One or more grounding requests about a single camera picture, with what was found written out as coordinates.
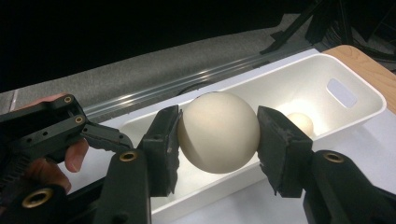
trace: white plastic tray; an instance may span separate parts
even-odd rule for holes
[[[175,104],[183,108],[206,92],[228,91],[245,99],[255,111],[259,105],[265,105],[286,115],[306,114],[314,122],[314,150],[330,149],[351,130],[382,112],[386,102],[378,91],[338,60],[314,53],[294,55],[103,124],[128,134],[137,146],[158,110]],[[212,175],[193,167],[180,154],[176,194],[152,199],[153,220],[174,220],[265,178],[257,156],[233,173]],[[72,190],[105,176],[111,155],[89,150],[81,174],[67,174]]]

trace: beige ball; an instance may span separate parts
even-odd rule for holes
[[[244,166],[260,140],[253,109],[227,92],[211,92],[194,99],[177,127],[181,150],[199,169],[225,174]]]
[[[314,123],[312,119],[302,113],[292,113],[287,115],[288,119],[291,120],[303,133],[307,136],[312,136],[314,133]]]

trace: human hand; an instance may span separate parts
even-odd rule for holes
[[[36,100],[29,105],[24,106],[32,106],[37,105],[41,102],[50,102],[58,99],[59,97],[64,96],[64,93],[52,95],[49,97],[45,97],[39,100]],[[84,157],[88,151],[88,143],[85,139],[80,139],[75,144],[70,146],[66,150],[66,154],[64,157],[64,164],[68,171],[72,173],[76,173],[81,169],[82,162]],[[47,184],[57,184],[64,187],[65,191],[68,192],[71,189],[71,183],[66,175],[61,171],[57,164],[47,161],[44,158],[37,159],[33,161],[27,171],[25,172],[24,177],[34,180],[43,185]]]

